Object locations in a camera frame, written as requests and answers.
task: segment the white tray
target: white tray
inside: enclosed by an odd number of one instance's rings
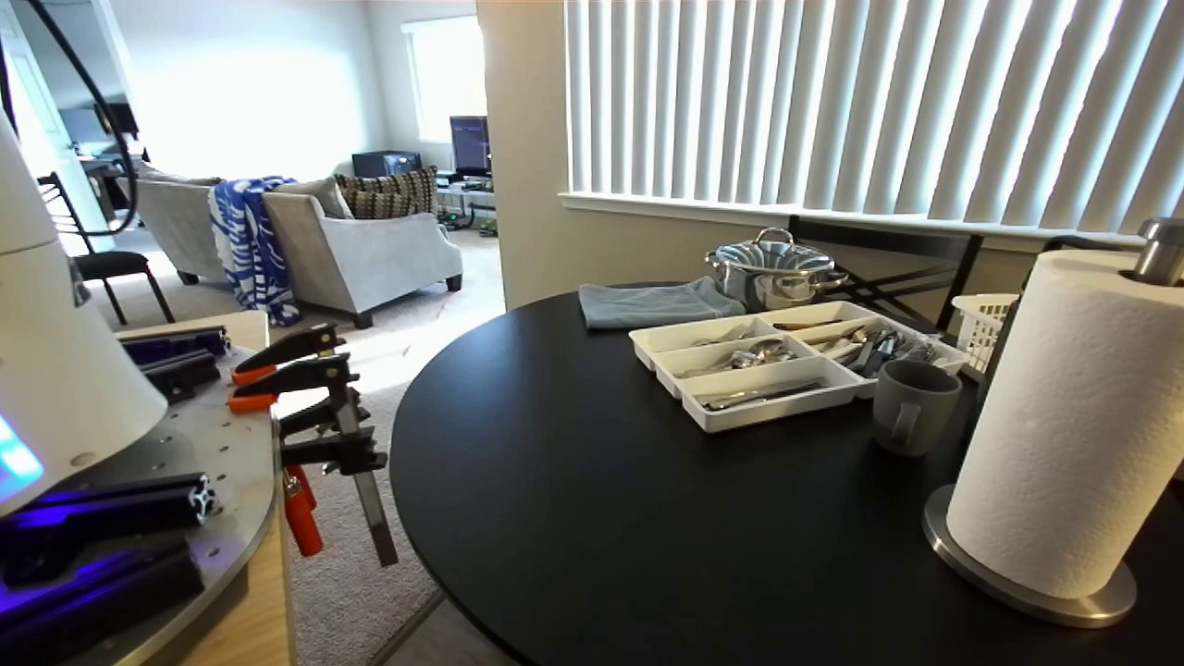
[[[936,337],[923,337],[895,316],[867,312],[858,304],[809,304],[785,312],[759,312],[736,316],[706,316],[679,325],[634,330],[636,360],[660,378],[660,384],[679,398],[703,431],[745,430],[774,419],[824,411],[869,395],[875,378],[862,378],[838,360],[853,344],[828,344],[852,330],[875,337],[890,330],[907,346],[921,346],[932,365],[957,372],[965,353]],[[716,361],[775,337],[793,346],[789,360],[746,370],[721,370]]]

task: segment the cooking pot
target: cooking pot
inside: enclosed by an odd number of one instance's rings
[[[716,245],[703,263],[714,268],[714,289],[741,298],[745,312],[814,304],[848,283],[837,259],[795,245],[793,231],[775,226],[741,245]]]

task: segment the window blind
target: window blind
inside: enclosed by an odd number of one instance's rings
[[[566,0],[571,196],[1133,236],[1184,0]]]

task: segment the cable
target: cable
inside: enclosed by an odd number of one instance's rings
[[[84,92],[96,99],[96,109],[103,113],[103,120],[116,131],[116,148],[121,160],[121,175],[125,175],[125,213],[116,230],[84,230],[84,236],[117,236],[137,222],[137,208],[139,208],[139,186],[137,186],[137,167],[132,154],[125,152],[125,139],[117,131],[117,120],[100,92],[100,85],[90,76],[84,61],[77,59],[77,51],[70,48],[65,32],[59,30],[59,22],[43,11],[40,0],[31,0],[33,13],[40,19],[40,25],[49,30],[49,38],[63,48],[63,54],[70,59],[75,72],[82,76]]]

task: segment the carpet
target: carpet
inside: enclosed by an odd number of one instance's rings
[[[346,341],[351,370],[360,372],[354,388],[371,411],[376,447],[393,447],[393,420],[409,378],[455,337],[503,314],[503,279],[498,279],[498,245],[495,236],[449,231],[462,246],[465,283],[462,291],[429,289],[373,314],[373,330],[351,330],[346,316],[308,312],[310,323],[338,323],[338,331]],[[148,231],[121,231],[117,246],[144,251],[172,314],[203,316],[218,312],[238,312],[224,289],[214,283],[180,283],[165,254],[153,245]],[[125,308],[129,325],[159,325],[159,308],[148,296],[139,276],[116,279],[116,291]],[[91,289],[100,314],[116,325],[108,296]],[[318,395],[286,395],[282,411],[314,403]],[[354,482],[308,467],[310,489],[318,494],[318,529],[325,550],[298,559],[288,542],[288,605],[294,631],[298,666],[338,666],[338,663],[386,663],[401,638],[440,604],[440,587],[419,561],[401,510],[393,504],[387,473],[373,473],[393,535],[401,546],[394,567],[376,567],[371,529],[354,494]]]

